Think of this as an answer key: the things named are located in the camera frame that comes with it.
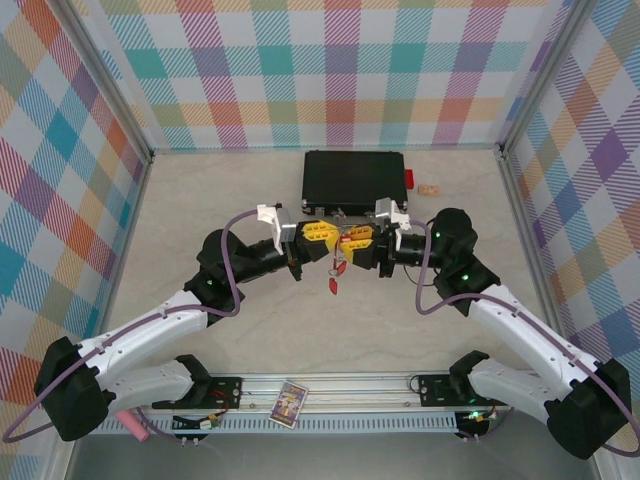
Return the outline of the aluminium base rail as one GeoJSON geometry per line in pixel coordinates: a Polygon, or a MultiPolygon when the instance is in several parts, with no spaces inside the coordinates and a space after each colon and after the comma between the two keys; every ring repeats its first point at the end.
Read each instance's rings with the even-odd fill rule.
{"type": "MultiPolygon", "coordinates": [[[[303,413],[375,413],[411,411],[419,408],[439,410],[488,410],[491,407],[422,407],[419,395],[411,388],[414,373],[340,373],[310,374],[287,378],[283,375],[256,374],[242,377],[243,390],[238,412],[271,411],[284,381],[306,387],[309,392],[303,413]]],[[[524,371],[507,367],[480,375],[476,395],[514,407],[522,412],[544,411],[544,402],[552,391],[541,379],[524,371]]]]}

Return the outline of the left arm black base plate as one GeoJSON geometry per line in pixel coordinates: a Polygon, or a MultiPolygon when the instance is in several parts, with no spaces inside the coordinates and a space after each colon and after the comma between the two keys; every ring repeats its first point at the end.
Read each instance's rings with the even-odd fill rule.
{"type": "Polygon", "coordinates": [[[199,407],[210,410],[237,410],[240,407],[242,390],[242,377],[213,376],[199,407]]]}

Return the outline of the pink toy microphone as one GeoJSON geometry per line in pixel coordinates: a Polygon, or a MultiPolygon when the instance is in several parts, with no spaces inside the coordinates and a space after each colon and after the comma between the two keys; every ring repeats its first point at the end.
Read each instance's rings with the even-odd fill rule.
{"type": "Polygon", "coordinates": [[[138,441],[145,442],[149,439],[150,433],[142,422],[130,411],[124,410],[115,414],[115,418],[128,430],[138,441]]]}

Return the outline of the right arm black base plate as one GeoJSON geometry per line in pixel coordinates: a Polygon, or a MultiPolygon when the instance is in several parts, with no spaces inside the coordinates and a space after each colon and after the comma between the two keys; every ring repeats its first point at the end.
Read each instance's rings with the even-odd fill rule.
{"type": "Polygon", "coordinates": [[[504,406],[496,400],[458,393],[449,374],[419,374],[411,378],[411,388],[419,395],[422,407],[504,406]]]}

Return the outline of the colourful card box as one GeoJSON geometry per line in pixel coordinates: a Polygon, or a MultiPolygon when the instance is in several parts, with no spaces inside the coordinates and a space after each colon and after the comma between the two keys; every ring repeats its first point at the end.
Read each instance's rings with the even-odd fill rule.
{"type": "Polygon", "coordinates": [[[309,390],[291,381],[284,381],[271,409],[269,420],[288,429],[294,429],[309,390]]]}

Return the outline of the aluminium frame post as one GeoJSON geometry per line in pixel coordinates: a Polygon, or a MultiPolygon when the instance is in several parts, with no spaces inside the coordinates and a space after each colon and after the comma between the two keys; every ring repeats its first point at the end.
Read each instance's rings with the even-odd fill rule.
{"type": "Polygon", "coordinates": [[[86,64],[87,71],[113,110],[114,116],[121,123],[127,138],[144,158],[145,163],[151,164],[154,157],[153,149],[71,0],[46,1],[86,64]]]}
{"type": "Polygon", "coordinates": [[[598,1],[575,0],[571,5],[566,20],[562,24],[562,28],[554,42],[550,45],[548,53],[543,58],[540,70],[534,77],[531,88],[524,97],[521,107],[506,130],[504,138],[498,142],[502,153],[511,150],[524,134],[546,90],[556,78],[578,34],[598,1]]]}

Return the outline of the aluminium table side rail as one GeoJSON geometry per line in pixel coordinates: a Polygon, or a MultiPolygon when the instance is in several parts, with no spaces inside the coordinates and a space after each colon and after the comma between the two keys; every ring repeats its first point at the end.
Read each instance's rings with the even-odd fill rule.
{"type": "Polygon", "coordinates": [[[124,270],[126,267],[127,258],[128,258],[131,244],[135,235],[136,225],[138,223],[138,218],[144,202],[144,197],[148,188],[148,184],[149,184],[149,180],[151,177],[155,160],[156,160],[156,155],[154,152],[151,152],[151,156],[149,160],[146,162],[145,167],[143,169],[139,188],[134,198],[135,202],[133,203],[133,209],[131,210],[131,214],[127,223],[127,228],[125,229],[122,249],[121,249],[120,255],[117,257],[117,260],[115,263],[115,270],[113,271],[112,279],[110,280],[108,289],[106,291],[107,297],[106,297],[105,303],[99,310],[99,315],[97,320],[94,322],[93,326],[87,331],[87,336],[88,334],[91,334],[92,336],[101,334],[109,326],[110,318],[113,314],[114,305],[116,303],[116,299],[118,295],[118,290],[120,288],[120,284],[121,284],[124,270]]]}
{"type": "Polygon", "coordinates": [[[520,243],[524,250],[526,263],[541,308],[542,317],[556,333],[565,337],[566,331],[561,322],[553,288],[546,275],[537,237],[529,221],[524,197],[519,190],[516,176],[509,162],[509,158],[505,153],[498,149],[495,151],[495,157],[498,171],[514,216],[520,243]]]}

